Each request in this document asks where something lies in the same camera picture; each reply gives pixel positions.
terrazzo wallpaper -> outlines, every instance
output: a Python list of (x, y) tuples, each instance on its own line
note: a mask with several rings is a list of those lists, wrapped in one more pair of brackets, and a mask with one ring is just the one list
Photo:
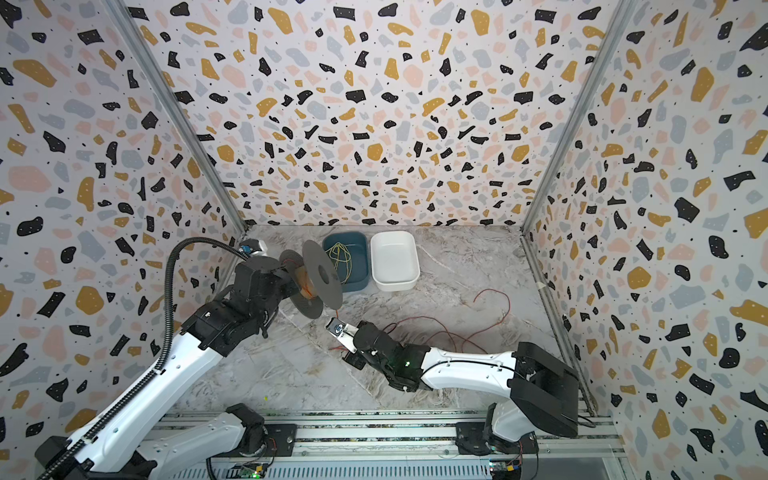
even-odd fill
[(521, 223), (616, 0), (128, 0), (250, 224)]
[(766, 22), (638, 2), (529, 233), (638, 478), (768, 478)]
[[(0, 0), (0, 478), (84, 425), (162, 342), (166, 256), (230, 220), (97, 2)], [(228, 254), (184, 251), (179, 320)]]

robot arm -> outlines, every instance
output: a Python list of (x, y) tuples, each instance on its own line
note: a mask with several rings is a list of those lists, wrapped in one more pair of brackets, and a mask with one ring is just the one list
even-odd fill
[(401, 345), (366, 321), (355, 327), (334, 318), (326, 329), (349, 350), (345, 362), (357, 369), (370, 365), (395, 389), (462, 388), (507, 399), (491, 406), (486, 422), (486, 442), (500, 451), (536, 428), (571, 438), (578, 433), (576, 373), (532, 343), (479, 355)]

wire spool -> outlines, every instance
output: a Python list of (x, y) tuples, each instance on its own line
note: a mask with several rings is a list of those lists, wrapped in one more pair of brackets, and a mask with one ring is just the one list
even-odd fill
[(323, 301), (317, 295), (312, 295), (307, 285), (309, 276), (306, 275), (304, 259), (293, 250), (285, 250), (280, 254), (280, 263), (300, 288), (296, 295), (290, 297), (290, 301), (305, 317), (319, 318), (323, 314)]
[(333, 309), (341, 307), (341, 282), (320, 245), (308, 240), (303, 253), (302, 257), (293, 250), (285, 250), (280, 254), (280, 263), (299, 286), (299, 292), (290, 297), (291, 302), (302, 315), (316, 319), (323, 314), (323, 304)]
[(307, 240), (301, 253), (304, 256), (307, 276), (312, 283), (311, 287), (317, 292), (317, 296), (329, 308), (340, 309), (344, 300), (341, 282), (326, 251), (317, 242)]

yellow speckle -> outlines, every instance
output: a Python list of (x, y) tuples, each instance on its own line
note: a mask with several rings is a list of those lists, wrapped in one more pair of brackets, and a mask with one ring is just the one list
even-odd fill
[(601, 157), (611, 157), (613, 155), (622, 155), (624, 154), (624, 147), (622, 147), (619, 144), (607, 144), (605, 145), (605, 151), (600, 154)]
[(390, 78), (394, 78), (395, 80), (400, 78), (400, 75), (397, 73), (397, 60), (394, 58), (387, 60), (386, 68), (384, 69), (384, 75)]
[(45, 87), (50, 88), (56, 84), (56, 78), (37, 60), (16, 60), (13, 62), (13, 68)]
[(216, 149), (219, 152), (219, 158), (225, 162), (235, 161), (235, 151), (229, 145), (222, 145)]
[(433, 110), (444, 103), (445, 100), (443, 100), (441, 97), (433, 98), (432, 100), (424, 103), (424, 112), (422, 113), (422, 117), (426, 117), (427, 115), (431, 114)]
[(661, 95), (665, 90), (667, 90), (667, 87), (669, 84), (666, 80), (662, 81), (658, 87), (656, 87), (656, 90), (654, 90), (654, 93), (650, 94), (648, 97), (648, 103), (651, 103), (652, 101), (656, 100), (656, 97)]
[(690, 99), (692, 101), (702, 101), (714, 84), (715, 77), (710, 72), (710, 69), (707, 67), (699, 68), (694, 89), (690, 93)]
[(355, 117), (355, 108), (350, 108), (346, 113), (339, 115), (340, 120), (350, 120)]
[(211, 35), (216, 34), (216, 31), (212, 28), (208, 28), (205, 25), (200, 25), (199, 23), (195, 22), (187, 22), (187, 28), (189, 28), (192, 33), (196, 33), (198, 35), (202, 35), (203, 33), (210, 33)]
[(641, 68), (642, 64), (640, 62), (640, 57), (637, 56), (637, 53), (635, 53), (634, 50), (631, 48), (627, 50), (627, 61), (630, 62), (637, 68), (638, 70)]
[(759, 238), (768, 228), (768, 208), (763, 208), (753, 214), (744, 217), (746, 231), (750, 232), (750, 238)]
[(577, 66), (578, 66), (578, 62), (575, 60), (571, 60), (571, 62), (568, 64), (565, 70), (563, 70), (563, 74), (560, 75), (560, 78), (562, 78), (565, 81), (573, 81), (576, 78)]
[(355, 34), (352, 33), (352, 27), (349, 25), (344, 25), (344, 40), (349, 45), (355, 43)]
[(204, 77), (212, 78), (214, 80), (219, 80), (219, 74), (216, 73), (216, 71), (214, 70), (214, 66), (210, 63), (210, 60), (208, 60), (207, 58), (203, 58), (202, 60), (200, 60), (200, 66), (203, 69)]
[(605, 38), (605, 33), (603, 33), (602, 30), (595, 28), (591, 25), (587, 25), (586, 27), (584, 27), (582, 31), (584, 32), (584, 36), (587, 38), (592, 38), (592, 37)]
[(440, 42), (440, 49), (437, 51), (440, 55), (445, 54), (445, 50), (448, 48), (448, 43), (451, 41), (451, 34), (442, 34), (442, 42)]
[(256, 47), (259, 44), (259, 35), (256, 35), (252, 31), (248, 32), (248, 45), (250, 47), (250, 53), (255, 55), (256, 54)]
[(637, 266), (627, 274), (627, 283), (632, 290), (648, 286), (650, 273), (645, 271), (642, 266)]
[(264, 98), (262, 101), (256, 104), (256, 108), (259, 109), (259, 116), (266, 117), (270, 113), (270, 109), (277, 104), (277, 100), (274, 98)]
[(267, 10), (267, 12), (270, 14), (270, 17), (272, 17), (282, 33), (285, 35), (293, 33), (293, 28), (290, 24), (290, 17), (287, 13), (283, 12), (282, 10), (278, 10), (277, 8), (270, 8)]
[(536, 46), (541, 47), (545, 43), (547, 43), (547, 29), (539, 28), (536, 34)]
[(757, 155), (757, 152), (760, 151), (760, 147), (763, 146), (763, 142), (766, 140), (766, 136), (768, 136), (768, 130), (758, 130), (752, 138), (746, 141), (742, 153), (745, 155)]
[(487, 35), (488, 27), (491, 25), (491, 16), (482, 10), (472, 10), (470, 14), (475, 23), (475, 31), (478, 35)]
[(611, 83), (608, 85), (605, 90), (603, 90), (603, 93), (600, 94), (600, 98), (603, 100), (603, 105), (608, 105), (611, 103), (611, 95), (614, 94), (614, 89), (616, 88), (616, 85)]
[(382, 154), (384, 153), (384, 147), (382, 147), (381, 144), (373, 144), (368, 146), (368, 158), (370, 158), (373, 161), (379, 161), (381, 160)]
[(520, 145), (512, 151), (512, 160), (521, 162), (528, 156), (528, 152), (531, 151), (531, 147), (528, 145)]
[(518, 114), (518, 109), (516, 108), (516, 109), (514, 109), (513, 111), (509, 112), (508, 114), (503, 114), (503, 115), (502, 115), (501, 117), (499, 117), (498, 119), (499, 119), (500, 121), (507, 121), (507, 120), (511, 120), (512, 118), (515, 118), (515, 115), (517, 115), (517, 114)]
[(401, 33), (405, 33), (407, 35), (413, 35), (413, 30), (411, 30), (406, 26), (400, 25), (399, 23), (390, 22), (387, 25), (387, 28), (389, 28), (389, 31), (395, 35), (400, 35)]

